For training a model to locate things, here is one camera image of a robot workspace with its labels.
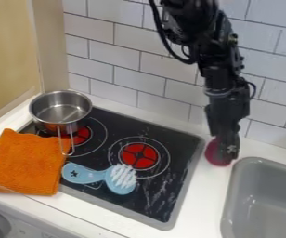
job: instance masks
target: white countertop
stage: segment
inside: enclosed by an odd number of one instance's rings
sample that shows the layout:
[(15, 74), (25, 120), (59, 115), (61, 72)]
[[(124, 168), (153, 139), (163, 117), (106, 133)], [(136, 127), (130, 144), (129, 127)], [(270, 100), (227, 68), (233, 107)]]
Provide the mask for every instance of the white countertop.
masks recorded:
[[(155, 113), (90, 97), (94, 105), (113, 112), (123, 113), (141, 120), (186, 131), (210, 141), (201, 126), (169, 119)], [(19, 130), (27, 125), (29, 100), (0, 118), (0, 134), (4, 128)], [(263, 157), (286, 165), (286, 150), (254, 141), (241, 140), (240, 158)], [(79, 236), (130, 237), (130, 238), (221, 238), (220, 219), (228, 189), (232, 165), (215, 167), (202, 156), (190, 182), (187, 196), (180, 210), (177, 223), (170, 231), (159, 231), (150, 226), (123, 217), (101, 207), (59, 192), (53, 197), (0, 194), (0, 202), (25, 214), (52, 223)]]

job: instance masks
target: pot handle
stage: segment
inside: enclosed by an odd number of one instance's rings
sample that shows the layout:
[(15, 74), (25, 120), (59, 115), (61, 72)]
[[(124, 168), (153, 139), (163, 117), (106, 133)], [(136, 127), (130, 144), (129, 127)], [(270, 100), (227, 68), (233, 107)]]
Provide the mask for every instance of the pot handle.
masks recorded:
[(74, 153), (75, 153), (75, 147), (74, 147), (74, 142), (73, 142), (73, 134), (72, 134), (72, 126), (71, 125), (68, 125), (70, 127), (70, 131), (71, 131), (71, 152), (70, 153), (65, 153), (63, 151), (63, 148), (62, 148), (62, 137), (61, 137), (61, 131), (60, 131), (60, 127), (57, 126), (57, 131), (58, 131), (58, 138), (59, 138), (59, 145), (60, 145), (60, 149), (61, 149), (61, 153), (62, 155), (64, 156), (72, 156)]

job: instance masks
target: yellow wall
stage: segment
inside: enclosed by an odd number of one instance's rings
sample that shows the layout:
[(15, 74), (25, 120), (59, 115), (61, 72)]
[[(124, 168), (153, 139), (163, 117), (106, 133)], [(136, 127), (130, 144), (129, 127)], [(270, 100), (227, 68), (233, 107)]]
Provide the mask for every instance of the yellow wall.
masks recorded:
[(40, 76), (26, 0), (0, 0), (0, 109), (35, 86)]

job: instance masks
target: red sponge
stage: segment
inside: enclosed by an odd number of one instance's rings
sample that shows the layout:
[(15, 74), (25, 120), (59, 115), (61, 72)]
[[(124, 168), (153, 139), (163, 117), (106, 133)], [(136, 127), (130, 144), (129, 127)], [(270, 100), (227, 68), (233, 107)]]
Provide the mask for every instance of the red sponge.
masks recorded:
[(208, 162), (216, 166), (228, 166), (232, 160), (220, 158), (218, 154), (219, 140), (213, 139), (207, 146), (205, 157)]

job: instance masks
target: stainless steel sink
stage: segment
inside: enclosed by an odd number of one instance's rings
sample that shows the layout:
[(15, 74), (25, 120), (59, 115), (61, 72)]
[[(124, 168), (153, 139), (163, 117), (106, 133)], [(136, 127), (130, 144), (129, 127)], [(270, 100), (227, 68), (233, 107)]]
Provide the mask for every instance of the stainless steel sink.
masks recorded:
[(234, 166), (221, 232), (224, 238), (286, 238), (286, 165), (247, 158)]

